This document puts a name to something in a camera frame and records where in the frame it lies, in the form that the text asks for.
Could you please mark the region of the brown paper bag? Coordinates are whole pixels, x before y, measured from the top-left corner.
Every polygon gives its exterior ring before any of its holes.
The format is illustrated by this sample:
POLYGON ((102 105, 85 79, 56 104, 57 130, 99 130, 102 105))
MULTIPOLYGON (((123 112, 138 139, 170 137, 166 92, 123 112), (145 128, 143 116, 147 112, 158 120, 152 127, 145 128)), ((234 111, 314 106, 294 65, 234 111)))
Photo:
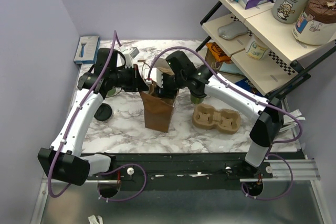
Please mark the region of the brown paper bag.
POLYGON ((149 86, 149 91, 141 92, 140 96, 144 106, 145 127, 167 132, 179 90, 175 90, 169 95, 165 94, 158 85, 160 73, 173 74, 169 64, 162 58, 157 60, 152 71, 145 69, 142 73, 142 77, 145 78, 145 82, 149 86))

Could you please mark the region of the brown cardboard cup carrier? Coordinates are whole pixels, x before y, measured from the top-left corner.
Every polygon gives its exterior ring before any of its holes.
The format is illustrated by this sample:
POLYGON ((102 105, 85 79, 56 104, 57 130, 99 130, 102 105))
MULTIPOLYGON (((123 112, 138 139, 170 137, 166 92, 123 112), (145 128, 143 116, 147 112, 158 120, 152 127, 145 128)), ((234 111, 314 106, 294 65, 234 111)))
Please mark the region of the brown cardboard cup carrier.
POLYGON ((217 110, 211 105, 201 103, 194 109, 192 123, 199 129, 216 129, 221 133, 235 134, 241 126, 241 117, 237 111, 217 110))

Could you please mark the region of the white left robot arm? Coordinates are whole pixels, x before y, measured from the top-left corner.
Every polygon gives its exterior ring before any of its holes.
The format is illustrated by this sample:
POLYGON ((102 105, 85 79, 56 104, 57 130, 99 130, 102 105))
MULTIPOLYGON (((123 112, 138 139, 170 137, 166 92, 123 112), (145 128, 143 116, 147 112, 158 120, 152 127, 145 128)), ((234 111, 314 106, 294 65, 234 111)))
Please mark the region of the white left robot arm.
POLYGON ((64 126, 49 148, 38 153, 40 165, 51 179, 81 186, 86 179, 100 174, 104 179, 116 175, 116 166, 104 154, 81 158, 82 145, 96 112, 111 114, 111 108, 102 108, 107 93, 113 88, 125 92, 147 91, 138 65, 133 59, 139 50, 133 48, 98 49, 93 68, 79 77, 75 101, 64 126))

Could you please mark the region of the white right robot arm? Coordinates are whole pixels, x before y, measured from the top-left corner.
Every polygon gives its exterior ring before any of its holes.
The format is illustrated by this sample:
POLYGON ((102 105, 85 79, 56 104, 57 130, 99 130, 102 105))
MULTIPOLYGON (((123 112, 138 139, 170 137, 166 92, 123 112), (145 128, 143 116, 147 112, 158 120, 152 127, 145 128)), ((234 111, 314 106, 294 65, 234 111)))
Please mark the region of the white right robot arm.
POLYGON ((241 165, 242 173, 249 178, 260 172, 271 144, 283 126, 283 109, 277 98, 267 100, 219 76, 207 62, 195 67, 185 53, 185 47, 173 47, 165 59, 172 70, 167 74, 155 66, 161 58, 156 56, 151 64, 148 78, 160 87, 160 94, 169 95, 178 89, 188 88, 191 96, 203 99, 214 97, 225 102, 249 118, 254 126, 249 134, 252 143, 241 165))

